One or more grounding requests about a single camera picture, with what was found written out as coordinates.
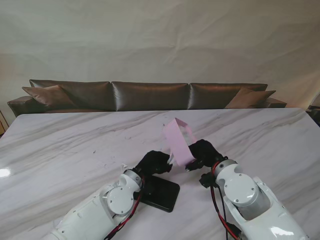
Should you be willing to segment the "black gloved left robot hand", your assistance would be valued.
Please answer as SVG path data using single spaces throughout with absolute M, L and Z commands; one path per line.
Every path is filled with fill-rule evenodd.
M 152 150 L 149 151 L 132 170 L 140 177 L 169 173 L 173 167 L 172 164 L 168 163 L 169 158 L 169 154 Z

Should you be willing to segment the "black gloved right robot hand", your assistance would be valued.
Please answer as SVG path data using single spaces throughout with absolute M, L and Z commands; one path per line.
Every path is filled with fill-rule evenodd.
M 202 167 L 211 168 L 216 163 L 228 159 L 227 156 L 220 154 L 209 141 L 204 139 L 191 144 L 189 150 L 194 160 L 185 166 L 186 171 L 194 171 Z

